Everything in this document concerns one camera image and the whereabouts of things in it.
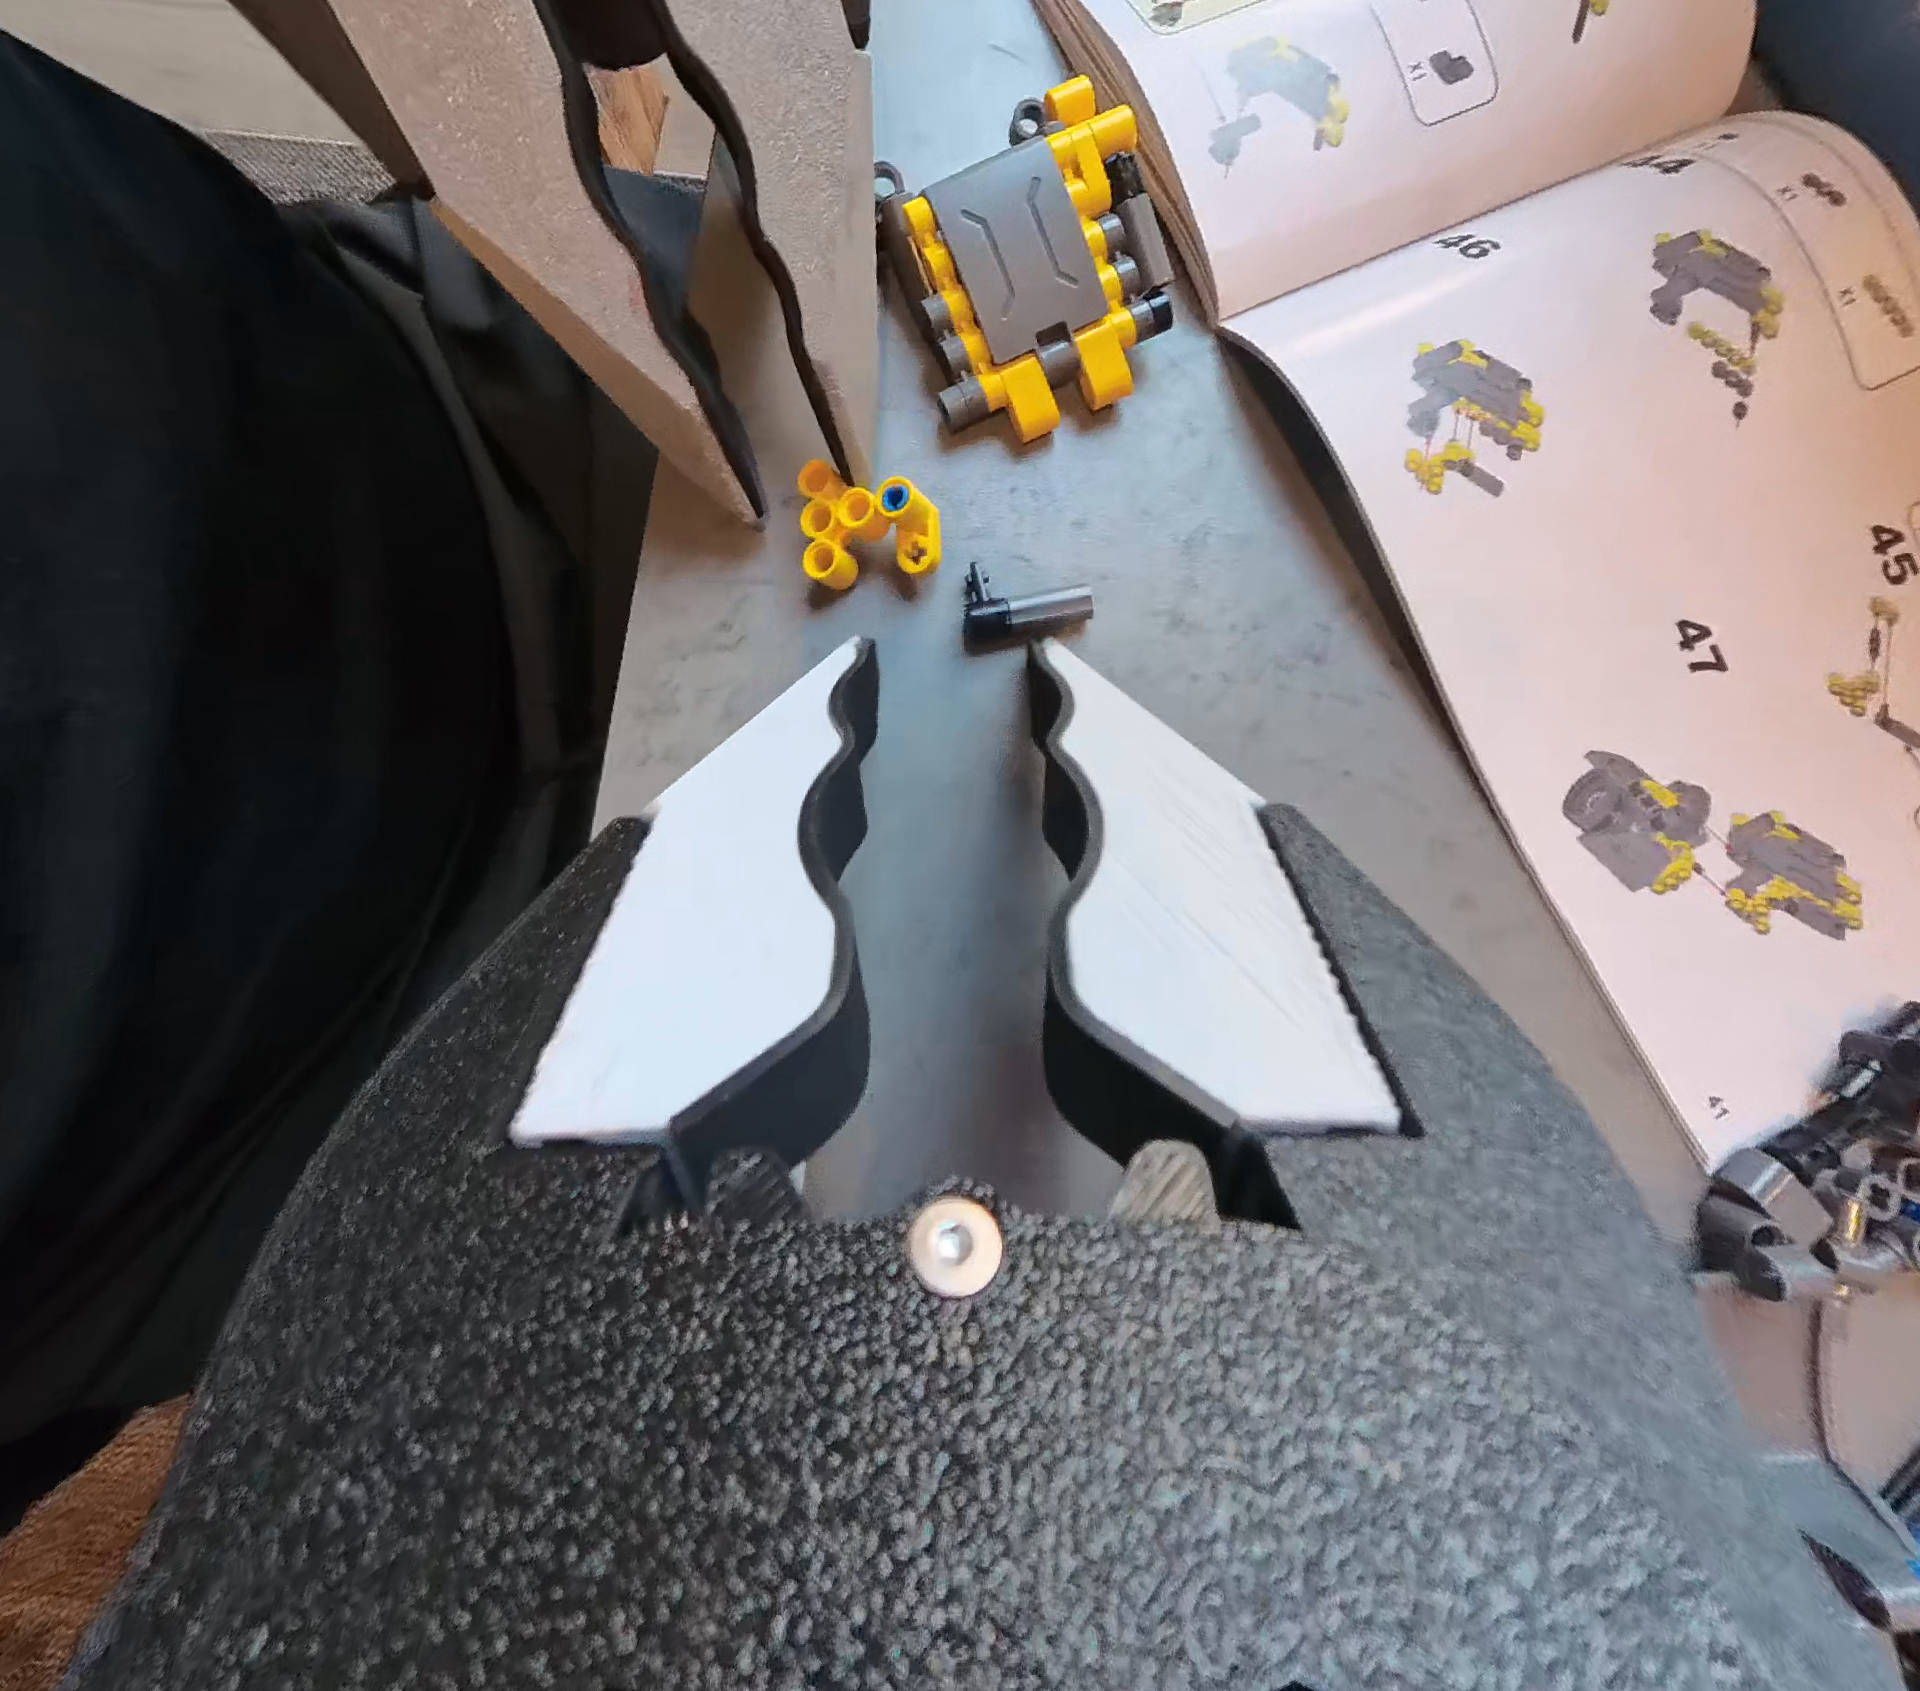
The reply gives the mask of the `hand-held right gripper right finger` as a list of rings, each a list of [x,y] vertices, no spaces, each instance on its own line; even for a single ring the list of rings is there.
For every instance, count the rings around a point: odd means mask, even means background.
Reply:
[[[1042,1062],[1069,1126],[1120,1166],[1154,1142],[1243,1168],[1271,1136],[1403,1134],[1260,796],[1069,648],[1029,648],[1024,674],[1067,874]]]

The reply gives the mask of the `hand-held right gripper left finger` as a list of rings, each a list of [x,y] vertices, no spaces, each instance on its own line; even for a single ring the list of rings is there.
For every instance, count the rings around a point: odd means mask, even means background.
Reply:
[[[848,1124],[871,1026],[843,876],[866,838],[876,644],[848,638],[635,822],[636,850],[508,1122],[518,1150],[735,1150],[807,1166]]]

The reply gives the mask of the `yellow grey brick assembly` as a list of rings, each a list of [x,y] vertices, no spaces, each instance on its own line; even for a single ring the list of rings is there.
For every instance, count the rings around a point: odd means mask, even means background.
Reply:
[[[1020,103],[1003,153],[876,201],[876,235],[946,384],[951,436],[1003,422],[1048,438],[1137,392],[1135,354],[1174,327],[1170,245],[1140,127],[1079,75]]]

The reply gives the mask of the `black grey pin connector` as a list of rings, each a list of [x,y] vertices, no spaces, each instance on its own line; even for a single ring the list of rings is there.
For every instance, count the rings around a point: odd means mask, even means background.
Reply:
[[[1045,594],[998,596],[991,576],[972,560],[965,582],[962,646],[983,652],[1055,636],[1091,622],[1094,594],[1069,586]]]

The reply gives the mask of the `yellow three-hole connector brick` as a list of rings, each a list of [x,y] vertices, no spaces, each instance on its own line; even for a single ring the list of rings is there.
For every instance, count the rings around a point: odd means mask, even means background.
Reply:
[[[800,568],[817,588],[843,594],[858,578],[858,548],[884,540],[890,516],[871,490],[841,478],[824,458],[805,462],[797,488],[803,498]]]

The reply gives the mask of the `grey desk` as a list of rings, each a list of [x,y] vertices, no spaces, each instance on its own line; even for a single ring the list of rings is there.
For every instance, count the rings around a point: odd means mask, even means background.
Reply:
[[[1313,1138],[1353,1190],[1337,1206],[1381,1224],[1423,1300],[1517,1324],[1575,1394],[1718,1414],[1697,1296],[1660,1234],[1702,1160],[1484,792],[1284,384],[1180,297],[1135,400],[1024,450],[936,436],[930,360],[897,315],[881,358],[883,452],[929,468],[951,554],[1093,584],[1067,648],[1263,802],[1328,812],[1410,904],[1362,970],[1434,1016],[1414,1050],[1445,1068],[1419,1112],[1465,1130],[1468,1170],[1369,1198],[1357,1160],[1390,1138]]]

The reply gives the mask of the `person's body in black clothing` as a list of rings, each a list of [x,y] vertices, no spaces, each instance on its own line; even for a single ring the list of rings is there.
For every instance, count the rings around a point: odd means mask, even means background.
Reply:
[[[312,1154],[585,840],[647,446],[420,201],[3,69],[4,1528],[187,1394]]]

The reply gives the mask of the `open instruction booklet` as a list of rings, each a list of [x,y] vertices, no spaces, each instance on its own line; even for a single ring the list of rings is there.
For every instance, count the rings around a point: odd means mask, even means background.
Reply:
[[[1917,998],[1917,201],[1761,0],[1046,0],[1714,1172]]]

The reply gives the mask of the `pile of loose brick pieces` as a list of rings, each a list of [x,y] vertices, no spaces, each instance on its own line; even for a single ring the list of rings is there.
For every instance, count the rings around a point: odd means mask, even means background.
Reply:
[[[1849,1030],[1817,1106],[1711,1174],[1697,1284],[1798,1314],[1804,1430],[1770,1468],[1788,1516],[1849,1606],[1917,1680],[1917,1452],[1872,1484],[1842,1456],[1841,1318],[1917,1286],[1919,1006]]]

